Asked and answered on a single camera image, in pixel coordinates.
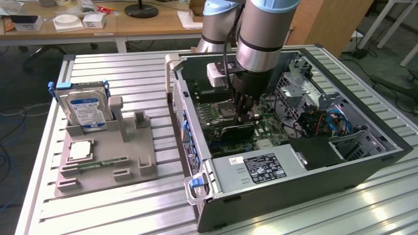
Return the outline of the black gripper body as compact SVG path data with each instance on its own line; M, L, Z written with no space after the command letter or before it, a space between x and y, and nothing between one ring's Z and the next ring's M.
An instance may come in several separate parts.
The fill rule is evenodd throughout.
M249 70L237 72L233 81L234 99L238 99L245 95L253 99L259 99L267 89L270 79L271 70L265 72L253 72Z

